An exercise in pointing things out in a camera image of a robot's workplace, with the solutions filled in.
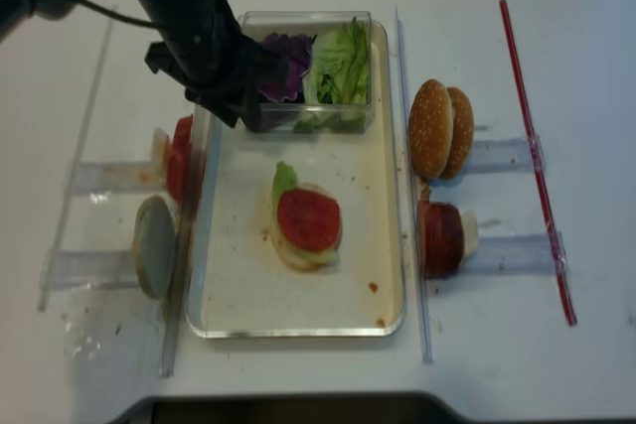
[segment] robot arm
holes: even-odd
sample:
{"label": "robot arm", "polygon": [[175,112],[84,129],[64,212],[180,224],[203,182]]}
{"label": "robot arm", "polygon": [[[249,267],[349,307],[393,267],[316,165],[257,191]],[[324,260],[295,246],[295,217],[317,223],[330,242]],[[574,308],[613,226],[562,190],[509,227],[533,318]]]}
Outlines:
{"label": "robot arm", "polygon": [[[186,97],[227,125],[239,118],[252,130],[260,123],[256,86],[284,81],[286,62],[244,36],[228,0],[139,0],[163,42],[152,44],[146,63],[186,88]],[[33,13],[67,15],[69,0],[0,0],[0,40]]]}

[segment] clear plastic box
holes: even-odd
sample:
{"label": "clear plastic box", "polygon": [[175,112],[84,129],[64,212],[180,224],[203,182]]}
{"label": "clear plastic box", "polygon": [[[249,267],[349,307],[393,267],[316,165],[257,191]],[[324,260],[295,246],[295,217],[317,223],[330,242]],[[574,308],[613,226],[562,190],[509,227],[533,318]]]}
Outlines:
{"label": "clear plastic box", "polygon": [[371,112],[372,44],[369,12],[247,12],[239,18],[242,31],[261,42],[269,34],[308,37],[325,35],[349,25],[353,19],[367,35],[369,81],[366,104],[270,103],[261,105],[259,132],[295,133],[363,133],[369,126]]}

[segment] red stick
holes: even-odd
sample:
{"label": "red stick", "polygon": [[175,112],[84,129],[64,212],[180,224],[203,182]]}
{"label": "red stick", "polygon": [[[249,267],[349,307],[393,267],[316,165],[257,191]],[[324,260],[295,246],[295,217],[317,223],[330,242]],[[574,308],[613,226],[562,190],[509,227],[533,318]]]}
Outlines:
{"label": "red stick", "polygon": [[521,64],[519,63],[519,55],[517,54],[517,46],[515,45],[513,26],[510,21],[510,13],[508,12],[508,3],[506,2],[506,0],[500,0],[499,7],[501,9],[501,17],[504,21],[504,28],[506,29],[506,38],[508,39],[510,61],[513,64],[513,71],[515,72],[515,82],[517,83],[517,93],[519,94],[519,102],[521,103],[521,112],[524,116],[524,124],[526,125],[526,134],[528,135],[528,140],[531,144],[533,162],[535,163],[535,177],[537,178],[537,187],[539,189],[541,207],[544,210],[546,231],[548,232],[548,236],[550,237],[550,245],[553,252],[553,258],[555,260],[555,275],[556,283],[558,284],[558,293],[560,294],[560,301],[563,305],[563,311],[565,312],[565,319],[567,320],[567,323],[571,327],[573,327],[574,325],[576,325],[576,314],[574,313],[574,307],[572,306],[571,297],[569,295],[569,288],[567,287],[567,276],[565,273],[565,267],[563,266],[563,262],[565,260],[565,250],[558,240],[557,228],[555,227],[555,218],[553,216],[553,210],[550,207],[550,197],[548,196],[548,188],[546,187],[546,178],[544,176],[543,164],[539,151],[536,147],[537,143],[535,141],[535,126],[533,124],[533,118],[530,115],[530,106],[528,104],[528,97],[526,96],[524,78],[521,73]]}

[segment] white tabletop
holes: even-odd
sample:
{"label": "white tabletop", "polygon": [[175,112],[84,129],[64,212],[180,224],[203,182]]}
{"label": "white tabletop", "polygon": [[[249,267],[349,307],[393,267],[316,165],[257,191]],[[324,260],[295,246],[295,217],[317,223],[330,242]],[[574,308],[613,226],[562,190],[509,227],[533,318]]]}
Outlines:
{"label": "white tabletop", "polygon": [[[143,15],[135,0],[98,1]],[[386,27],[393,52],[398,6],[410,98],[423,81],[437,77],[470,95],[478,124],[492,126],[494,137],[523,135],[498,0],[230,2],[236,13],[370,10]],[[371,390],[429,392],[473,419],[635,416],[634,3],[508,3],[569,260],[575,328],[566,325],[547,277],[434,284],[429,305],[435,362],[423,364],[408,256],[406,318],[383,340],[210,343],[194,337],[184,323],[169,379],[156,377],[161,336],[152,332],[104,350],[94,361],[73,359],[61,313],[75,313],[69,303],[83,308],[89,292],[55,296],[45,314],[36,312],[36,302],[105,29],[102,18],[76,9],[62,23],[31,20],[0,46],[0,422],[98,424],[160,396]],[[129,68],[139,81],[157,81],[169,96],[166,104],[180,101],[180,87],[152,77],[143,63],[153,34],[119,26],[117,33],[119,48],[132,49],[128,54],[138,59]],[[398,107],[394,57],[391,72]],[[437,194],[484,216],[488,201],[507,196],[486,194],[480,181],[471,178]],[[519,184],[532,191],[534,178]],[[538,201],[520,210],[521,216],[498,218],[521,232],[541,223]]]}

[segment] red tomato slice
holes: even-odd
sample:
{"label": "red tomato slice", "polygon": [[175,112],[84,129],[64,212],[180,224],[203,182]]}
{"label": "red tomato slice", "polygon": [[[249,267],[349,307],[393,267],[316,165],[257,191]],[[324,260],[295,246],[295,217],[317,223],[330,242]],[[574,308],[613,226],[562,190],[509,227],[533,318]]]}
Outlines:
{"label": "red tomato slice", "polygon": [[193,121],[194,117],[190,115],[177,122],[175,136],[168,153],[166,188],[170,197],[178,203],[183,199],[186,189]]}
{"label": "red tomato slice", "polygon": [[276,218],[285,238],[310,252],[333,246],[340,235],[340,206],[313,191],[293,189],[283,193]]}

